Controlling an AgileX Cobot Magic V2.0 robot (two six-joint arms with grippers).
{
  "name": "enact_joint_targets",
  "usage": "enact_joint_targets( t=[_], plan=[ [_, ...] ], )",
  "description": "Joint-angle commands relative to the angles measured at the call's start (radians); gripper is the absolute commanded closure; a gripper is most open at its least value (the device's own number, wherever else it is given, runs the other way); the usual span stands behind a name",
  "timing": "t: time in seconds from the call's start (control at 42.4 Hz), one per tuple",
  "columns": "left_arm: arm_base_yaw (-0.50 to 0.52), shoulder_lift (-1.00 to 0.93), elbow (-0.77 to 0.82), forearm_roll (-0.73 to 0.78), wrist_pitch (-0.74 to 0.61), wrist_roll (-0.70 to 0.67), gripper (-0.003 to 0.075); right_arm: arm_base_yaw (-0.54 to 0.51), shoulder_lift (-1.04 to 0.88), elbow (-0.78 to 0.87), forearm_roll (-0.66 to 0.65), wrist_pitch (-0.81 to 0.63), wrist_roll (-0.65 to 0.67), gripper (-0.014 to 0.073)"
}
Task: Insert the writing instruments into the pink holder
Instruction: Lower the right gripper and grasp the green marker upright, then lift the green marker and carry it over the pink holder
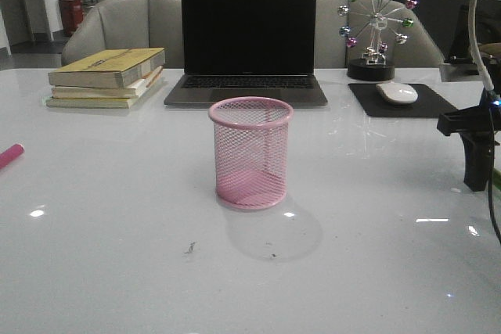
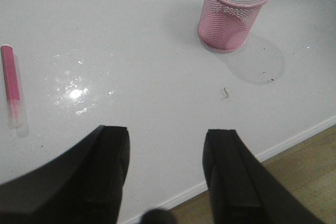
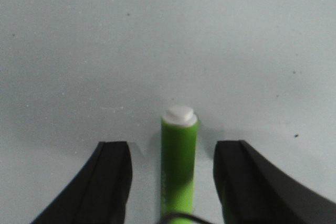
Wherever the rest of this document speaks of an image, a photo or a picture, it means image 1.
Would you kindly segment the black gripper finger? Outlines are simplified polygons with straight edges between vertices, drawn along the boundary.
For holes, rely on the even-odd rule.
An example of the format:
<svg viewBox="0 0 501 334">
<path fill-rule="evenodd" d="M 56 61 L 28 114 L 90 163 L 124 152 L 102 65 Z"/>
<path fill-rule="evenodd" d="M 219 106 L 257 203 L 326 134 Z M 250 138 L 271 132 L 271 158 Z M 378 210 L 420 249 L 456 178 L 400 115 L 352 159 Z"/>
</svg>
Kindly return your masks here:
<svg viewBox="0 0 501 334">
<path fill-rule="evenodd" d="M 437 129 L 445 136 L 458 133 L 463 142 L 463 182 L 473 192 L 486 189 L 494 157 L 494 134 L 500 131 L 500 111 L 474 106 L 438 117 Z"/>
</svg>

